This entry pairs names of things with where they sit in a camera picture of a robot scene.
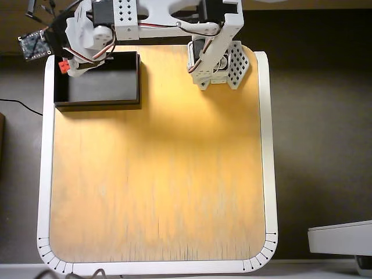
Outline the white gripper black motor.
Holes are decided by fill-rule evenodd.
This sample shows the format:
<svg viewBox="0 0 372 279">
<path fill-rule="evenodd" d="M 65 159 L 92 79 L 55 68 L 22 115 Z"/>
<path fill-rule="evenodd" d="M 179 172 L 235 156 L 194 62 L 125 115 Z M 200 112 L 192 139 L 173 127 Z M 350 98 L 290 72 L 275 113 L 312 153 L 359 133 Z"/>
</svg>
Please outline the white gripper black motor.
<svg viewBox="0 0 372 279">
<path fill-rule="evenodd" d="M 101 65 L 115 47 L 112 7 L 67 7 L 43 30 L 51 52 L 68 61 L 70 77 Z"/>
</svg>

